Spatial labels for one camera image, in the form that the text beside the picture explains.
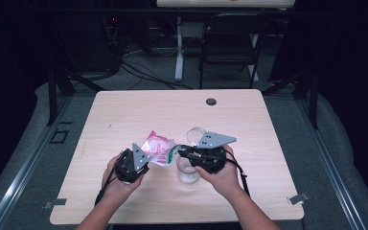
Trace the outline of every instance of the white table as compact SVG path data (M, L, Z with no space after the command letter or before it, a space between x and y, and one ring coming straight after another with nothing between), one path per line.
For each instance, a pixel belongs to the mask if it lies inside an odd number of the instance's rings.
M214 98L210 106L206 100ZM104 91L97 94L55 206L53 224L78 224L94 207L107 162L121 150L141 146L149 133L188 144L193 127L236 137L230 144L247 173L251 197L271 219L301 219L297 195L273 124L258 90ZM180 182L175 164L149 164L142 185L110 223L237 221L229 203L202 178Z
M158 7L292 8L295 0L157 0Z

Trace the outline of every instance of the glass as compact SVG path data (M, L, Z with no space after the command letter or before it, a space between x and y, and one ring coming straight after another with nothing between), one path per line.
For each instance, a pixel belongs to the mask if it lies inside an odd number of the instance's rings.
M190 145L196 146L205 134L205 129L202 127L193 127L187 132L187 141Z
M178 155L176 163L177 175L182 182L186 184L192 184L199 180L199 174L196 172L196 168L191 166L191 163L187 158Z

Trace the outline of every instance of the chair leg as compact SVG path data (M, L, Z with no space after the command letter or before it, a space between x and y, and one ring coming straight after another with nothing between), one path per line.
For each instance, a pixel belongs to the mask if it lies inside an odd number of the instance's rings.
M257 65L253 65L253 72L252 72L252 76L250 77L250 83L249 83L249 89L251 89L253 87L253 80L255 79L255 75L256 75L256 68Z
M199 62L199 89L202 89L202 80L204 77L204 63L202 61Z

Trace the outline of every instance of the hand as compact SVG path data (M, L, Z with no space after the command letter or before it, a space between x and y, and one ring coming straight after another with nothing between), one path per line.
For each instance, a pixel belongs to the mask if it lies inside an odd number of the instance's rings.
M112 172L112 169L116 161L119 159L120 155L121 154L113 157L107 164L107 168L103 172L103 185L106 182L109 174ZM110 202L111 204L115 205L115 207L121 206L125 201L127 201L133 191L135 191L140 186L143 177L144 176L141 175L134 183L126 184L125 182L116 178L116 174L114 173L110 178L110 180L113 180L106 187L103 198L100 202L105 200L105 202Z
M229 146L224 145L223 148L233 154L233 151ZM226 158L234 160L232 155L227 152ZM234 164L226 162L223 169L216 174L209 174L199 166L196 166L195 168L199 175L206 181L210 182L214 186L215 190L217 190L217 192L226 199L229 199L231 196L236 196L238 193L244 193L238 181L237 167Z

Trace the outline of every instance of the small round object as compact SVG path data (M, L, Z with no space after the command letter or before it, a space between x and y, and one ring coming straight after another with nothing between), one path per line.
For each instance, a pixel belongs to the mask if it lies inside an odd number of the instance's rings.
M215 100L213 98L209 98L209 99L207 99L206 103L210 106L213 106L213 105L217 104L217 100Z

